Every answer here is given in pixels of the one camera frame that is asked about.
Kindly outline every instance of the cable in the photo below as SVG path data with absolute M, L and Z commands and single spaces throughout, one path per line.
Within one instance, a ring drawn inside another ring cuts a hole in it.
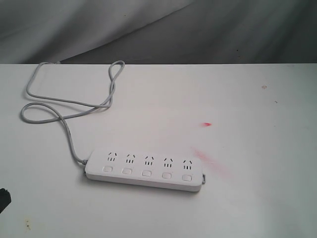
M 100 103 L 99 105 L 95 105 L 95 104 L 89 104 L 89 103 L 82 103 L 82 102 L 78 102 L 78 101 L 72 101 L 72 100 L 65 100 L 65 99 L 59 99 L 59 98 L 51 98 L 51 97 L 44 97 L 44 96 L 38 96 L 38 95 L 35 95 L 33 93 L 30 92 L 30 87 L 38 73 L 38 71 L 40 70 L 41 66 L 43 66 L 44 64 L 53 64 L 53 63 L 47 63 L 47 62 L 43 62 L 43 63 L 40 63 L 34 73 L 32 74 L 27 86 L 26 86 L 26 93 L 33 97 L 33 98 L 38 98 L 38 99 L 45 99 L 45 100 L 51 100 L 51 101 L 58 101 L 58 102 L 63 102 L 63 103 L 72 103 L 72 104 L 78 104 L 78 105 L 83 105 L 83 106 L 86 106 L 86 107 L 91 107 L 91 109 L 85 111 L 85 112 L 82 112 L 82 113 L 77 113 L 77 114 L 71 114 L 71 115 L 68 115 L 68 116 L 62 116 L 55 108 L 53 108 L 52 106 L 46 104 L 46 103 L 40 103 L 40 102 L 35 102 L 35 103 L 29 103 L 27 105 L 25 105 L 22 110 L 21 110 L 21 119 L 26 122 L 26 123 L 31 123 L 31 124 L 44 124 L 44 123 L 50 123 L 50 122 L 54 122 L 54 121 L 61 121 L 64 128 L 65 128 L 65 131 L 66 131 L 66 135 L 67 135 L 67 139 L 68 139 L 68 144 L 69 144 L 69 148 L 70 148 L 70 152 L 71 152 L 71 155 L 73 156 L 73 158 L 83 164 L 83 165 L 86 165 L 87 161 L 88 160 L 82 160 L 80 159 L 76 152 L 75 152 L 75 149 L 74 149 L 74 144 L 73 144 L 73 140 L 72 140 L 72 137 L 71 137 L 71 134 L 70 134 L 70 130 L 69 130 L 69 127 L 67 125 L 67 122 L 66 122 L 66 119 L 69 119 L 69 118 L 77 118 L 77 117 L 81 117 L 81 116 L 84 116 L 84 115 L 87 115 L 87 114 L 90 114 L 91 112 L 99 109 L 99 108 L 105 108 L 105 109 L 108 109 L 112 106 L 112 96 L 115 92 L 115 80 L 118 78 L 118 76 L 121 74 L 121 72 L 123 71 L 123 68 L 125 66 L 125 63 L 121 60 L 118 60 L 116 62 L 114 62 L 112 65 L 109 66 L 109 69 L 108 69 L 108 73 L 109 73 L 109 78 L 110 78 L 110 81 L 111 81 L 111 84 L 110 84 L 110 87 L 109 87 L 109 95 L 108 97 L 102 102 Z M 115 65 L 121 65 L 121 68 L 120 70 L 115 74 L 115 76 L 112 75 L 112 67 L 115 66 Z M 45 119 L 45 120 L 31 120 L 31 119 L 27 119 L 24 115 L 24 112 L 31 106 L 42 106 L 42 107 L 46 107 L 48 109 L 50 109 L 51 111 L 53 111 L 57 117 L 55 118 L 52 118 L 52 119 Z

